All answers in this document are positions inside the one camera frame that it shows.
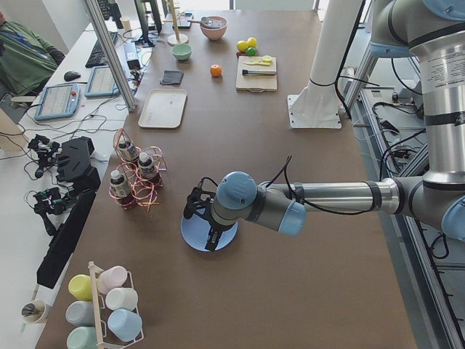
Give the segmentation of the steel muddler black tip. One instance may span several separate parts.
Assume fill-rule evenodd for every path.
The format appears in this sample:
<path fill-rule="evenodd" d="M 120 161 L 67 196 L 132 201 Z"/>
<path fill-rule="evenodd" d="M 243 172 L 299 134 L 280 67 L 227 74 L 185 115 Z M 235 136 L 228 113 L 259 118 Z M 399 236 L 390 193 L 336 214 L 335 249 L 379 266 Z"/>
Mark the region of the steel muddler black tip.
<path fill-rule="evenodd" d="M 242 76 L 276 76 L 276 71 L 243 69 Z"/>

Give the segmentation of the blue plate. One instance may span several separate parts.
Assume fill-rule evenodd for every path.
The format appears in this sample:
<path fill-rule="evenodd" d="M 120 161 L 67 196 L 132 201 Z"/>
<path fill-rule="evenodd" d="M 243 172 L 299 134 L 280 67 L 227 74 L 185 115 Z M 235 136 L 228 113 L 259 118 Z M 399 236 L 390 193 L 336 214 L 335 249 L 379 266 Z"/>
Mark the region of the blue plate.
<path fill-rule="evenodd" d="M 211 226 L 208 221 L 203 220 L 198 215 L 193 215 L 189 220 L 182 218 L 181 220 L 181 234 L 185 242 L 192 248 L 207 252 L 206 243 L 209 237 L 209 230 Z M 238 223 L 236 222 L 231 229 L 222 233 L 216 250 L 226 247 L 234 238 L 238 230 Z"/>

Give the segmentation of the grey folded cloth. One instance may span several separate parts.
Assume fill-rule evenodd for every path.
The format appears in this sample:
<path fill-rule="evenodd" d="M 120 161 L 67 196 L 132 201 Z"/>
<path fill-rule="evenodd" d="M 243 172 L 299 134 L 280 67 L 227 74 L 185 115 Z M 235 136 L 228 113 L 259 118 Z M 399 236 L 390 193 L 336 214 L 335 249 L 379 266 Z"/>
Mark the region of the grey folded cloth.
<path fill-rule="evenodd" d="M 160 84 L 174 86 L 180 85 L 182 83 L 183 76 L 183 71 L 165 70 L 163 72 L 162 79 L 160 80 Z"/>

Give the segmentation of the yellow cup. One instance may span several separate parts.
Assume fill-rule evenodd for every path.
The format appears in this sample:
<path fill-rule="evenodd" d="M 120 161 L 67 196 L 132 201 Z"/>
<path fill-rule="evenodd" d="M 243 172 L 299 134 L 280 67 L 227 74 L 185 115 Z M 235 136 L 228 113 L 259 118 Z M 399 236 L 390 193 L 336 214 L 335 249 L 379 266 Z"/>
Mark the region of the yellow cup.
<path fill-rule="evenodd" d="M 68 291 L 80 301 L 92 300 L 92 285 L 89 275 L 78 274 L 68 283 Z"/>

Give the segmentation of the orange mandarin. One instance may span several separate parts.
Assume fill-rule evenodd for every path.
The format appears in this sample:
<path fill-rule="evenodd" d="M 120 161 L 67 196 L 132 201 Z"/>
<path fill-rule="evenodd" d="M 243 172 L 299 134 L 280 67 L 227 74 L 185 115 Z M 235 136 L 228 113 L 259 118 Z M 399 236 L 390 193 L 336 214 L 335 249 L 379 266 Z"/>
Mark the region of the orange mandarin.
<path fill-rule="evenodd" d="M 222 75 L 222 67 L 220 65 L 214 64 L 209 69 L 212 77 L 220 77 Z"/>

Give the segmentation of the teach pendant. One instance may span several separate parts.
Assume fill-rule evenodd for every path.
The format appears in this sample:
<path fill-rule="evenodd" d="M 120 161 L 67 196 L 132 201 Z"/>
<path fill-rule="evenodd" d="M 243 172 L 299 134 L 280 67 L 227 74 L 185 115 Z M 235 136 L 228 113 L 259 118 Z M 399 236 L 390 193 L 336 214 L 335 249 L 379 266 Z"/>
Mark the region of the teach pendant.
<path fill-rule="evenodd" d="M 108 66 L 92 68 L 84 93 L 86 98 L 117 97 L 119 93 L 119 88 Z"/>
<path fill-rule="evenodd" d="M 77 110 L 80 87 L 77 84 L 60 84 L 46 87 L 34 119 L 44 121 L 71 117 Z"/>

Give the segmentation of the pink bowl with ice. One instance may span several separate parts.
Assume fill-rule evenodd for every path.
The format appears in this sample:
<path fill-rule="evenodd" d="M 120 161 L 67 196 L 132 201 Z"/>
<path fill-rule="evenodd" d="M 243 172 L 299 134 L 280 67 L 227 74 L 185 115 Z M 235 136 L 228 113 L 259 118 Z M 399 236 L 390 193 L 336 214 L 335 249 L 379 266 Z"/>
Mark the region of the pink bowl with ice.
<path fill-rule="evenodd" d="M 212 17 L 216 20 L 215 28 L 207 28 L 200 24 L 201 32 L 209 40 L 216 41 L 222 38 L 227 30 L 227 20 L 220 16 L 205 16 Z"/>

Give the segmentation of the paper cup with utensils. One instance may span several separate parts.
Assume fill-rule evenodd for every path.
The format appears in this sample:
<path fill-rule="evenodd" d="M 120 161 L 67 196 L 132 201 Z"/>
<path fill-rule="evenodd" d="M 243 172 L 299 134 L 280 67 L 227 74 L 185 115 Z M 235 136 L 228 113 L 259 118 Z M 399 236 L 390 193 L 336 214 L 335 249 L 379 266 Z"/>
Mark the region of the paper cup with utensils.
<path fill-rule="evenodd" d="M 43 324 L 47 321 L 50 310 L 51 306 L 43 300 L 31 301 L 21 309 L 22 320 L 25 324 Z"/>

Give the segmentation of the yellow lemon upper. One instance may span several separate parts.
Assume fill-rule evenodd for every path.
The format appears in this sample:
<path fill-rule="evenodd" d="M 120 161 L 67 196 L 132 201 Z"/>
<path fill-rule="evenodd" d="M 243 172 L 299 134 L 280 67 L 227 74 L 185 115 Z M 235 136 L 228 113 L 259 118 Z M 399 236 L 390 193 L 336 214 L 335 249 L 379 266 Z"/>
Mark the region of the yellow lemon upper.
<path fill-rule="evenodd" d="M 249 45 L 247 41 L 238 41 L 236 47 L 239 52 L 245 52 L 249 48 Z"/>

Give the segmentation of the tea bottle front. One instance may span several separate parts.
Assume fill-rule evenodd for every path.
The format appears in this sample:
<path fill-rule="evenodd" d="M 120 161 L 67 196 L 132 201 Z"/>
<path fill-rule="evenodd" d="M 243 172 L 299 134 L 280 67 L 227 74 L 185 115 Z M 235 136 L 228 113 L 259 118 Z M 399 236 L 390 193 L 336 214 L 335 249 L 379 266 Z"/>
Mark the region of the tea bottle front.
<path fill-rule="evenodd" d="M 134 206 L 132 187 L 126 176 L 117 169 L 110 173 L 110 194 L 124 209 L 129 209 Z"/>

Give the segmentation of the teach pendant near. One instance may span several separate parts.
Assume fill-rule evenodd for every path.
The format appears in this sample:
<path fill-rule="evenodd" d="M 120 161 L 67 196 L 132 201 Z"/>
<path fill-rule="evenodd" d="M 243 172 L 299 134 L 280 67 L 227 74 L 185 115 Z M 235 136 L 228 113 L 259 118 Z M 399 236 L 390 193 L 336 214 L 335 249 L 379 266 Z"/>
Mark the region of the teach pendant near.
<path fill-rule="evenodd" d="M 46 87 L 34 119 L 44 121 L 71 117 L 77 110 L 80 87 L 77 84 L 60 84 Z"/>

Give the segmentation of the cream rabbit tray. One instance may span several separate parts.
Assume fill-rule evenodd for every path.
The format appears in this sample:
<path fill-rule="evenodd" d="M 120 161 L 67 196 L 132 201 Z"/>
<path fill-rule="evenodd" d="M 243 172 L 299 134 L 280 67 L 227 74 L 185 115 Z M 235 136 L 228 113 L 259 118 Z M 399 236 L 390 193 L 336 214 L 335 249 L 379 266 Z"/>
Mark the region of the cream rabbit tray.
<path fill-rule="evenodd" d="M 152 89 L 148 93 L 138 124 L 142 128 L 175 129 L 181 124 L 187 99 L 183 89 Z"/>

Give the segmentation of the black gripper mount bracket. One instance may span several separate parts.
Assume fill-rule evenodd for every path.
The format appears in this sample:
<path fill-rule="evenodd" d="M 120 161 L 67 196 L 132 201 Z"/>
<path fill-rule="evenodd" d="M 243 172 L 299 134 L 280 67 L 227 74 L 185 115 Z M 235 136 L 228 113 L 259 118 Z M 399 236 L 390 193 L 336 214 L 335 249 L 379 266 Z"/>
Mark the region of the black gripper mount bracket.
<path fill-rule="evenodd" d="M 81 136 L 64 142 L 57 156 L 57 181 L 73 183 L 77 193 L 97 191 L 101 181 L 97 169 L 91 165 L 93 152 L 94 145 L 89 137 Z"/>

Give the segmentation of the black computer mouse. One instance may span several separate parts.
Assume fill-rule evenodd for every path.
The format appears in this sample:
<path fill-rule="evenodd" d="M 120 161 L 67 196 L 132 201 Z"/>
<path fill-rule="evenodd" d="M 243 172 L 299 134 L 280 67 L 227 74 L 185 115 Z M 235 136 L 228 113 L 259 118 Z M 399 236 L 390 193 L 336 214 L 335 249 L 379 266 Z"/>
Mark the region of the black computer mouse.
<path fill-rule="evenodd" d="M 67 71 L 63 78 L 66 82 L 69 82 L 69 81 L 74 81 L 78 78 L 81 77 L 81 74 L 79 72 L 76 72 L 76 71 Z"/>

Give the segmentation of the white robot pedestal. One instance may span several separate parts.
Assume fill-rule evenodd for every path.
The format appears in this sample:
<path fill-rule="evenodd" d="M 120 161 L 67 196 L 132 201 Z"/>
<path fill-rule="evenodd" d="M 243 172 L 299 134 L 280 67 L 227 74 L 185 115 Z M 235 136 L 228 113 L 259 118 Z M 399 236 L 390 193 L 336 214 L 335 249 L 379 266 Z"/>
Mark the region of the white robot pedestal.
<path fill-rule="evenodd" d="M 328 3 L 308 84 L 300 94 L 288 96 L 291 128 L 341 128 L 337 80 L 364 6 L 364 1 Z"/>

